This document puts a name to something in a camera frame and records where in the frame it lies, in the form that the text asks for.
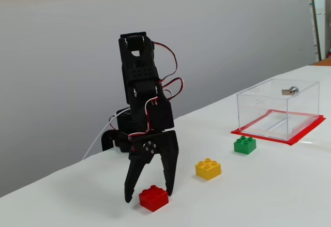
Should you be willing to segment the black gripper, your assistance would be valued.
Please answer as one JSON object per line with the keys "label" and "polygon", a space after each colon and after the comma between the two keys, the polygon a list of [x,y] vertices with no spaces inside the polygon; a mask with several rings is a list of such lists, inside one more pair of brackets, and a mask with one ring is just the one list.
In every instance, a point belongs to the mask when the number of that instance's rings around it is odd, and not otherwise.
{"label": "black gripper", "polygon": [[171,104],[164,94],[128,95],[130,165],[125,180],[125,201],[129,203],[146,164],[154,154],[161,155],[168,196],[172,195],[178,159],[178,142]]}

